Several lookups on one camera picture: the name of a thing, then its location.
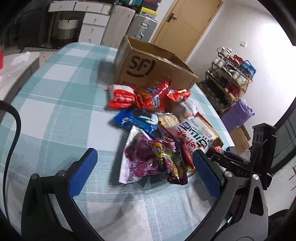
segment checkered tablecloth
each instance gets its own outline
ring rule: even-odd
[[[119,170],[128,133],[111,124],[117,111],[105,108],[106,87],[113,83],[116,49],[71,43],[54,54],[19,91],[12,105],[22,131],[7,178],[10,220],[18,232],[29,177],[66,170],[89,148],[98,163],[81,194],[74,198],[82,213],[105,239],[112,241],[180,241],[198,226],[213,205],[198,175],[185,186],[156,177],[119,184]],[[233,145],[213,107],[195,86],[192,99],[220,134],[224,148]],[[6,114],[0,126],[0,184],[15,121]],[[69,228],[52,197],[64,227]]]

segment light switch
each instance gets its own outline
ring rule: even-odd
[[[241,42],[241,46],[246,47],[247,42]]]

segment screw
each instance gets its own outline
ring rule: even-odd
[[[259,176],[257,174],[253,174],[253,179],[256,181],[259,180]]]
[[[226,171],[226,172],[224,172],[224,175],[226,176],[226,177],[232,177],[232,172],[230,172],[230,171]]]
[[[38,177],[37,173],[34,173],[34,174],[31,175],[31,179],[33,179],[33,180],[36,179],[37,177]]]
[[[60,170],[60,171],[58,171],[58,173],[57,173],[57,175],[58,175],[59,177],[63,177],[65,174],[66,174],[66,171],[64,171],[64,170]]]

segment small cardboard box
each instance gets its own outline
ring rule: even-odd
[[[136,88],[172,80],[170,88],[189,90],[199,78],[176,55],[153,44],[124,36],[114,61],[115,83]]]
[[[251,147],[241,127],[235,127],[229,134],[239,155]]]

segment shoe rack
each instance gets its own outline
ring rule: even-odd
[[[246,93],[248,86],[253,82],[253,79],[246,70],[244,70],[239,64],[236,63],[236,61],[233,60],[232,57],[230,57],[230,55],[228,57],[218,52],[218,57],[224,60],[225,65],[223,67],[219,67],[218,64],[212,62],[211,69],[216,72],[218,71],[220,78],[217,78],[217,76],[214,76],[209,70],[207,70],[205,72],[205,81],[200,82],[198,85],[221,117],[239,100],[243,93]],[[239,81],[234,79],[232,77],[234,76],[233,71],[237,71],[239,75],[243,76],[244,79],[246,79],[246,82],[241,84]],[[225,82],[227,80],[237,87],[236,96],[226,88],[225,82],[222,83],[222,78],[225,79]],[[219,95],[224,95],[226,100],[223,98],[217,98],[216,94],[213,94],[213,88],[219,89]]]

